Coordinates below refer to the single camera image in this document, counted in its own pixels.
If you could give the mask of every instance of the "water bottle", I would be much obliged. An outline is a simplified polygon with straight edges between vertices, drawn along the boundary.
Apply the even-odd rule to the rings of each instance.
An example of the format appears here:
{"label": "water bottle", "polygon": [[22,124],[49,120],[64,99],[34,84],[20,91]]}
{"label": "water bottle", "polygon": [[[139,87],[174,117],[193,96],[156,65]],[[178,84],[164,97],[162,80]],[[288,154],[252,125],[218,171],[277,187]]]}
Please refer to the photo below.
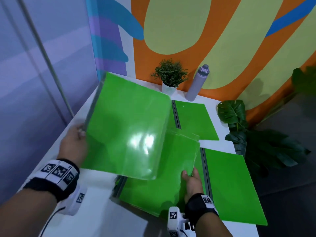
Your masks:
{"label": "water bottle", "polygon": [[189,91],[187,92],[185,98],[188,101],[194,101],[198,93],[200,92],[205,80],[207,79],[207,76],[209,75],[209,65],[204,64],[202,67],[200,67],[195,74],[195,77],[193,79],[192,85],[190,86]]}

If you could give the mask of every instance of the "plant pot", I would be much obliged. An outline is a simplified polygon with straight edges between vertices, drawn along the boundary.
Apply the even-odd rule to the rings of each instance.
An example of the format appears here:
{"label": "plant pot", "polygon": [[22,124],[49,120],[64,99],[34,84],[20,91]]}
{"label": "plant pot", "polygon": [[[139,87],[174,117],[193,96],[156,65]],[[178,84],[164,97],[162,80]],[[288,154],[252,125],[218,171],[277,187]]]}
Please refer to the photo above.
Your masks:
{"label": "plant pot", "polygon": [[172,96],[172,94],[176,91],[176,87],[169,87],[166,86],[164,83],[162,83],[162,93],[168,95],[168,96]]}

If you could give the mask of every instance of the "metal pole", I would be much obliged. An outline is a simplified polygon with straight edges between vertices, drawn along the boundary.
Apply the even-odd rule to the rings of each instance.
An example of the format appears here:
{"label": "metal pole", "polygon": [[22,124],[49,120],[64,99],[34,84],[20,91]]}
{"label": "metal pole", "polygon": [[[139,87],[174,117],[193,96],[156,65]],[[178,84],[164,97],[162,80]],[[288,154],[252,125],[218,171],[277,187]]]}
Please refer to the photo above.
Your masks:
{"label": "metal pole", "polygon": [[36,30],[36,28],[34,26],[34,23],[33,23],[32,19],[31,19],[31,16],[30,16],[29,12],[27,11],[25,3],[24,3],[23,0],[17,0],[17,1],[18,1],[18,4],[20,5],[20,7],[22,9],[22,12],[23,12],[24,17],[26,19],[26,22],[28,23],[28,25],[29,25],[29,27],[31,29],[31,32],[32,32],[37,44],[38,44],[38,47],[39,47],[39,49],[40,49],[40,51],[41,51],[41,53],[42,53],[42,55],[43,55],[43,57],[45,59],[45,62],[47,64],[48,68],[49,68],[49,71],[50,71],[51,75],[53,76],[53,79],[54,79],[54,81],[55,81],[55,83],[57,85],[57,88],[58,88],[58,90],[59,90],[59,92],[60,92],[60,94],[61,94],[61,96],[62,96],[62,98],[63,98],[63,100],[64,100],[64,102],[66,104],[66,106],[67,106],[67,109],[68,109],[70,115],[72,117],[74,117],[74,113],[72,112],[72,109],[71,109],[71,107],[69,105],[69,102],[67,101],[67,99],[66,99],[66,97],[64,95],[63,88],[61,87],[61,83],[60,83],[60,81],[59,81],[59,79],[58,79],[58,77],[56,75],[56,72],[55,72],[55,70],[53,68],[53,65],[52,65],[52,63],[51,63],[51,61],[50,61],[50,59],[49,59],[49,57],[48,57],[48,55],[47,55],[47,53],[45,51],[44,45],[43,45],[43,43],[42,43],[42,41],[40,39],[40,36],[37,33],[37,30]]}

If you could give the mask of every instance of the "tabletop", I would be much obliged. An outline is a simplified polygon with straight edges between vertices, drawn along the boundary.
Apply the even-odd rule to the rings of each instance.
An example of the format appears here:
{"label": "tabletop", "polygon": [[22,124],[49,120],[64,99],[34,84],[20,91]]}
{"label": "tabletop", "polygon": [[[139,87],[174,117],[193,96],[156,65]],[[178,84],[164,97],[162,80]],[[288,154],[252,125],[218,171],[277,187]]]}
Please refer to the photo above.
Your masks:
{"label": "tabletop", "polygon": [[[161,91],[160,85],[122,75],[118,76],[142,86]],[[171,96],[171,99],[187,101],[184,97],[185,93],[186,92],[176,90],[176,92]],[[47,161],[57,157],[62,138],[66,135],[70,126],[84,122],[94,95],[95,91],[87,99],[75,117],[70,121],[69,125],[48,150],[25,183],[32,178],[32,175]],[[216,106],[219,101],[197,96],[194,103],[205,104],[219,137],[219,141],[200,140],[199,142],[201,147],[235,154],[233,143],[225,140],[225,136],[229,133],[229,128],[227,124],[222,123],[219,120],[217,115]],[[81,169],[80,171],[81,173],[78,182],[87,186],[88,191],[79,211],[74,216],[56,214],[47,226],[43,236],[169,236],[165,220],[156,218],[155,216],[136,209],[111,196],[112,190],[115,186],[114,182],[117,176],[116,174],[87,169]],[[224,224],[234,237],[259,237],[257,228],[254,224],[230,221],[224,221]]]}

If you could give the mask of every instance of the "wristband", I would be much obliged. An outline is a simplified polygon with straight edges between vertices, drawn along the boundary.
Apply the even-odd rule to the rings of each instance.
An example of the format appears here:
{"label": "wristband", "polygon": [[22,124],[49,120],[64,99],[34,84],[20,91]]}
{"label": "wristband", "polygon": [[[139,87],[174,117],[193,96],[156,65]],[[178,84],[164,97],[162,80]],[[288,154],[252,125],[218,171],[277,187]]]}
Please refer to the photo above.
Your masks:
{"label": "wristband", "polygon": [[67,199],[75,191],[79,174],[79,168],[72,161],[68,159],[53,159],[45,167],[37,171],[23,188],[35,191],[48,191],[59,202]]}
{"label": "wristband", "polygon": [[202,193],[192,195],[184,208],[185,217],[188,218],[190,223],[194,226],[202,215],[209,212],[218,216],[218,212],[211,198]]}

